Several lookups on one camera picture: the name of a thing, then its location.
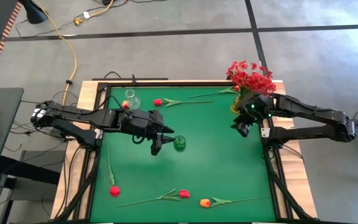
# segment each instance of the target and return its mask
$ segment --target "green table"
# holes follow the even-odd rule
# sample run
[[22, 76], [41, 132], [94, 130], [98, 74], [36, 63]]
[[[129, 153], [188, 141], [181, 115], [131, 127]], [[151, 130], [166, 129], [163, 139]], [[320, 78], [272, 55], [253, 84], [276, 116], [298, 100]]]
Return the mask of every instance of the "green table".
[[[177, 152], [173, 143], [164, 144], [157, 156], [150, 154], [150, 141], [132, 143], [132, 136], [105, 134], [91, 202], [91, 222], [273, 222], [271, 199], [258, 126], [248, 138], [231, 129], [236, 115], [230, 110], [234, 94], [210, 93], [221, 87], [134, 87], [142, 110], [159, 110], [164, 123], [175, 130], [171, 136], [186, 138], [186, 149]], [[127, 88], [112, 87], [109, 94], [120, 101]], [[154, 106], [153, 100], [212, 100], [213, 103]], [[109, 108], [117, 108], [111, 100]], [[110, 196], [108, 159], [121, 194]], [[158, 200], [117, 207], [125, 203], [158, 197], [171, 189], [186, 189], [191, 197], [180, 202]], [[226, 200], [268, 197], [249, 202], [202, 208], [200, 199]]]

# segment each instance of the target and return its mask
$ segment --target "black metal frame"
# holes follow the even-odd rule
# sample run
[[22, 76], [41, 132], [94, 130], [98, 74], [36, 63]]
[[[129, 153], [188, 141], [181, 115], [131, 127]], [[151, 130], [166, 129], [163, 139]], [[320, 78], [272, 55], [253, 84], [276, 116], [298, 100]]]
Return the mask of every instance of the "black metal frame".
[[[108, 82], [100, 82], [98, 84], [98, 89], [97, 89], [97, 94], [96, 94], [96, 101], [94, 104], [94, 108], [96, 109], [99, 106], [100, 103], [100, 97], [101, 97], [101, 92], [103, 90], [106, 91], [106, 96], [110, 95], [110, 90], [111, 88], [114, 87], [152, 87], [152, 86], [231, 86], [232, 83], [231, 82], [189, 82], [189, 81], [183, 81], [183, 82], [153, 82], [153, 80], [156, 79], [144, 79], [144, 80], [150, 80], [150, 82], [143, 82], [143, 83], [139, 83], [136, 82], [134, 80], [132, 80], [132, 82], [128, 82], [128, 83], [108, 83]], [[269, 126], [272, 127], [273, 126], [273, 121], [271, 119], [268, 120]], [[278, 149], [272, 149], [274, 155], [275, 155], [275, 162], [276, 162], [276, 166], [277, 166], [277, 171], [278, 171], [278, 177], [275, 177], [274, 175], [272, 175], [272, 173], [270, 172], [270, 168], [272, 167], [271, 165], [271, 160], [269, 158], [268, 152], [269, 152], [269, 148], [267, 148], [267, 146], [264, 145], [263, 148], [263, 152], [264, 152], [264, 158], [265, 158], [265, 165], [266, 165], [266, 169], [267, 169], [267, 174], [268, 174], [268, 181], [269, 181], [269, 187], [270, 187], [270, 193], [272, 195], [272, 202], [273, 202], [273, 209], [274, 209], [274, 213], [275, 213], [275, 218], [276, 221], [284, 221], [284, 218], [281, 217], [280, 214], [280, 208], [278, 206], [278, 198], [277, 198], [277, 192], [276, 192], [276, 188], [275, 188], [275, 184], [277, 184], [277, 181], [280, 181], [280, 183], [282, 184], [282, 186], [284, 186], [285, 188], [287, 187], [287, 184], [285, 182], [285, 176], [284, 176], [284, 170], [283, 170], [283, 166], [282, 166], [282, 161], [281, 161], [281, 157], [280, 157], [280, 153], [278, 151]], [[87, 167], [89, 166], [89, 161], [90, 161], [90, 152], [87, 152], [85, 154], [85, 160], [83, 163], [83, 170], [81, 171], [81, 180], [80, 180], [80, 184], [82, 184], [83, 180], [85, 179], [85, 175], [86, 175], [86, 171], [87, 171]], [[85, 215], [85, 219], [89, 220], [90, 216], [91, 216], [91, 207], [92, 207], [92, 203], [93, 203], [93, 195], [94, 195], [94, 186], [96, 184], [96, 179], [97, 177], [94, 179], [94, 181], [92, 181], [90, 187], [89, 187], [89, 195], [88, 195], [88, 202], [86, 204], [86, 215]], [[300, 208], [297, 203], [295, 202], [295, 206], [291, 207], [291, 204], [288, 201], [293, 201], [293, 197], [290, 195], [290, 193], [288, 192], [288, 190], [286, 192], [282, 192], [283, 193], [283, 197], [284, 200], [286, 202], [285, 204], [285, 208], [287, 211], [287, 220], [285, 220], [286, 222], [291, 220], [294, 222], [297, 222], [299, 220], [293, 220], [293, 215], [292, 215], [292, 209], [296, 210], [297, 208]], [[74, 219], [78, 218], [78, 214], [79, 214], [79, 207], [80, 207], [80, 203], [77, 205], [76, 210], [74, 212]]]

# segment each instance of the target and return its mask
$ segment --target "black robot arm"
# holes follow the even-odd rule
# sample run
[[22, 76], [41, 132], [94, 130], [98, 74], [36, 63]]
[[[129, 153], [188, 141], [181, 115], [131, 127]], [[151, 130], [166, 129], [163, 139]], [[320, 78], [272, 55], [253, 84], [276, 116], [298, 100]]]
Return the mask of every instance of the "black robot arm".
[[262, 128], [262, 137], [270, 145], [281, 146], [289, 140], [317, 138], [349, 142], [356, 136], [354, 122], [344, 112], [307, 105], [288, 95], [254, 95], [250, 99], [240, 100], [237, 107], [241, 114], [234, 120], [232, 128], [244, 137], [247, 137], [250, 126], [271, 116], [301, 117], [325, 124], [311, 128]]
[[91, 111], [46, 101], [37, 105], [31, 116], [31, 123], [35, 128], [54, 127], [63, 134], [75, 137], [84, 147], [93, 150], [100, 148], [101, 141], [97, 132], [81, 129], [70, 121], [92, 124], [105, 133], [130, 134], [135, 144], [140, 144], [144, 139], [152, 140], [153, 156], [158, 154], [162, 144], [174, 140], [163, 135], [163, 133], [173, 133], [174, 130], [164, 125], [163, 117], [157, 110], [100, 109]]

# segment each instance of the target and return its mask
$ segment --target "clear glass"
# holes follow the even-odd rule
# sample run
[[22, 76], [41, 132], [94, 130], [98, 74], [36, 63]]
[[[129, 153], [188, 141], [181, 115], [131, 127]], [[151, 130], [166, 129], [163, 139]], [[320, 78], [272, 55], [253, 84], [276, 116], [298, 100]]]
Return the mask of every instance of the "clear glass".
[[128, 106], [130, 109], [137, 109], [140, 107], [140, 99], [135, 95], [135, 90], [129, 89], [125, 91], [125, 97], [128, 101]]

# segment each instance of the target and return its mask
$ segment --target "table frame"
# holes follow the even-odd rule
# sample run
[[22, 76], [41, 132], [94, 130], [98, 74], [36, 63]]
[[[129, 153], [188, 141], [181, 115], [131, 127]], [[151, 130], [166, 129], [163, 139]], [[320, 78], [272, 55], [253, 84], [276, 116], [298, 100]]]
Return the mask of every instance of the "table frame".
[[[282, 81], [274, 81], [277, 85], [277, 93], [285, 94]], [[110, 94], [111, 87], [114, 86], [231, 86], [231, 82], [227, 80], [161, 80], [161, 79], [102, 79], [96, 81], [85, 81], [81, 88], [80, 99], [78, 100], [79, 108], [94, 110], [104, 100], [106, 96]], [[292, 128], [292, 119], [288, 118], [274, 118], [267, 119], [261, 124], [261, 127], [272, 127], [273, 125], [283, 126], [284, 128]], [[88, 124], [77, 124], [83, 129], [89, 129]], [[298, 141], [290, 141], [287, 145], [294, 148], [300, 153]], [[99, 153], [96, 151], [81, 150], [80, 155], [73, 158], [74, 151], [78, 147], [77, 142], [69, 142], [66, 151], [66, 169], [73, 166], [74, 173], [72, 175], [71, 188], [68, 189], [66, 199], [70, 202], [77, 193], [79, 186], [82, 185], [91, 168], [96, 161], [99, 161]], [[291, 154], [288, 151], [273, 149], [274, 159], [266, 159], [266, 166], [268, 170], [268, 178], [270, 191], [272, 194], [273, 207], [277, 221], [289, 221], [299, 215], [305, 218], [300, 211], [302, 207], [310, 214], [311, 217], [316, 216], [314, 209], [313, 199], [306, 176], [305, 167], [303, 161], [297, 156]], [[269, 158], [269, 152], [264, 148], [265, 158]], [[96, 170], [93, 170], [97, 175], [97, 164], [95, 164]], [[57, 195], [55, 203], [53, 205], [51, 218], [55, 218], [58, 209], [64, 203], [65, 186], [63, 175], [60, 176]], [[82, 199], [79, 204], [71, 213], [69, 219], [71, 220], [84, 220], [90, 219], [91, 204], [93, 201], [94, 185], [96, 178], [94, 178], [82, 195]]]

